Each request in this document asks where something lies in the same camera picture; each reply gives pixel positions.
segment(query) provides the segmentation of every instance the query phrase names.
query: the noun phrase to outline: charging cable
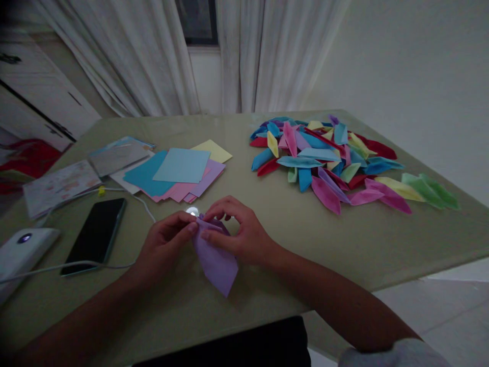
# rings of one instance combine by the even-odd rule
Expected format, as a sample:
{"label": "charging cable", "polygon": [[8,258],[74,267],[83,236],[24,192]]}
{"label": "charging cable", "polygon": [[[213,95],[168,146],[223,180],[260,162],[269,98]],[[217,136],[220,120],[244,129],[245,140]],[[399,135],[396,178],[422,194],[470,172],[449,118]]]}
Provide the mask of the charging cable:
{"label": "charging cable", "polygon": [[[107,190],[107,191],[126,191],[125,189],[116,189],[116,188],[105,188],[105,190]],[[40,221],[38,221],[34,227],[35,228],[41,228],[42,226],[44,226],[44,224],[47,222],[47,219],[49,218],[49,216],[51,215],[51,213],[56,208],[58,208],[58,207],[60,207],[60,206],[62,206],[64,204],[66,204],[68,201],[71,201],[71,200],[77,199],[79,197],[82,197],[82,196],[85,196],[85,195],[88,195],[88,194],[91,194],[91,193],[94,193],[94,192],[98,192],[98,191],[99,191],[99,189],[85,191],[84,193],[81,193],[81,194],[78,194],[78,195],[73,196],[71,199],[69,199],[67,201],[63,201],[62,203],[59,203],[59,204],[53,206],[47,212],[46,216],[43,219],[41,219]],[[148,213],[148,215],[151,217],[151,220],[153,221],[153,223],[156,223],[156,219],[154,218],[154,216],[152,215],[152,213],[149,211],[148,205],[146,205],[146,203],[144,202],[144,200],[141,199],[141,198],[139,198],[139,197],[135,197],[133,194],[131,194],[131,196],[134,199],[136,199],[136,200],[140,201],[141,203],[143,203],[144,209],[146,210],[146,212]],[[44,269],[34,270],[34,271],[31,271],[31,272],[28,272],[28,273],[23,273],[23,274],[16,275],[16,276],[11,277],[11,278],[2,279],[2,280],[0,280],[0,285],[1,284],[4,284],[4,283],[11,282],[11,281],[15,281],[15,280],[21,280],[21,279],[24,279],[24,278],[29,277],[31,275],[41,274],[41,273],[45,273],[45,272],[48,272],[48,271],[51,271],[51,270],[62,269],[62,268],[65,268],[65,267],[75,266],[75,265],[90,265],[90,266],[96,266],[96,267],[101,267],[101,268],[106,268],[106,269],[125,269],[125,268],[129,268],[129,267],[133,266],[134,263],[135,263],[135,261],[133,261],[130,264],[127,264],[127,265],[111,266],[111,265],[97,263],[95,261],[90,261],[90,260],[74,261],[72,263],[66,263],[66,264],[56,265],[56,266],[53,266],[53,267],[50,267],[50,268],[44,268]]]}

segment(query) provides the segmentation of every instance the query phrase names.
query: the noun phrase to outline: smartphone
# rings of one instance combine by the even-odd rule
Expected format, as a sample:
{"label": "smartphone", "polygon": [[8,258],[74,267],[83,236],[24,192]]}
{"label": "smartphone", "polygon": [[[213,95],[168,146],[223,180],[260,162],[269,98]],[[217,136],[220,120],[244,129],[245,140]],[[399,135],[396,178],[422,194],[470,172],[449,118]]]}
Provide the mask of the smartphone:
{"label": "smartphone", "polygon": [[[81,260],[105,263],[125,207],[126,199],[124,198],[94,204],[66,259],[66,263]],[[92,265],[74,265],[62,268],[61,275],[67,276],[96,268]]]}

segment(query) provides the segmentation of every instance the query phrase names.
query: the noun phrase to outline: curtain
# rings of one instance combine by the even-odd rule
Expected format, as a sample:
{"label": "curtain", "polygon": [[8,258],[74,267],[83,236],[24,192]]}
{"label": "curtain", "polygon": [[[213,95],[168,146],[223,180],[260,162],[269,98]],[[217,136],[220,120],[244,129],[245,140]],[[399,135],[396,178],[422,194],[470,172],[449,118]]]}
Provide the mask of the curtain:
{"label": "curtain", "polygon": [[200,112],[174,1],[39,0],[102,98],[120,116]]}
{"label": "curtain", "polygon": [[223,112],[293,111],[322,66],[341,0],[218,0]]}

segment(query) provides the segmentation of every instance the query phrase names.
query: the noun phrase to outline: tabletop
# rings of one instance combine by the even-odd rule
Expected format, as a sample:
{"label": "tabletop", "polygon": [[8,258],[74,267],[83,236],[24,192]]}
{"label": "tabletop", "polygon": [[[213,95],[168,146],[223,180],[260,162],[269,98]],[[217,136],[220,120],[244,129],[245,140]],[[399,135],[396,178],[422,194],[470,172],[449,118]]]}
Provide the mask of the tabletop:
{"label": "tabletop", "polygon": [[[250,147],[249,136],[261,122],[276,116],[327,121],[328,114],[336,115],[353,132],[396,151],[405,170],[388,171],[383,176],[400,180],[402,172],[425,173],[458,198],[461,210],[441,211],[426,203],[409,201],[413,214],[406,215],[376,201],[356,207],[343,205],[342,215],[337,216],[321,204],[311,189],[301,193],[298,185],[288,183],[286,169],[263,177],[251,171],[253,157],[263,148]],[[205,212],[217,199],[233,195],[254,209],[270,236],[282,246],[369,291],[489,254],[489,208],[343,110],[102,119],[56,162],[51,172],[128,135],[156,144],[155,151],[191,148],[213,139],[233,155],[226,162],[224,174],[192,205],[171,200],[154,203],[143,193],[137,194],[147,202],[156,219],[189,206]],[[110,179],[106,185],[118,187]],[[52,214],[46,226],[60,229],[61,237],[36,267],[64,263],[92,205],[118,197],[125,197],[128,206],[109,264],[133,261],[151,220],[141,203],[130,195],[108,192],[103,198],[87,195]],[[16,231],[32,225],[22,199],[2,217],[0,241],[3,243]],[[231,234],[237,232],[234,220],[226,226]],[[6,348],[19,349],[124,271],[104,269],[68,278],[52,271],[27,279],[0,309],[0,330]],[[308,306],[274,274],[244,265],[240,265],[229,298],[224,298],[205,278],[192,246],[186,246],[175,270],[144,296],[94,363],[128,365],[307,310]]]}

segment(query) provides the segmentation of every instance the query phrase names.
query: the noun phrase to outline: right hand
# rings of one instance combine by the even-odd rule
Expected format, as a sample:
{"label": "right hand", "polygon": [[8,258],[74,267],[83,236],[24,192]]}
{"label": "right hand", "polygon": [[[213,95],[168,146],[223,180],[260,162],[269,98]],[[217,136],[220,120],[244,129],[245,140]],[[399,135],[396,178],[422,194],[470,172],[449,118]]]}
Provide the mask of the right hand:
{"label": "right hand", "polygon": [[205,214],[203,220],[209,221],[224,216],[225,220],[236,218],[239,231],[236,236],[226,236],[213,230],[202,232],[201,237],[216,247],[220,247],[241,261],[250,265],[270,266],[283,248],[266,233],[253,210],[243,205],[233,196],[216,201]]}

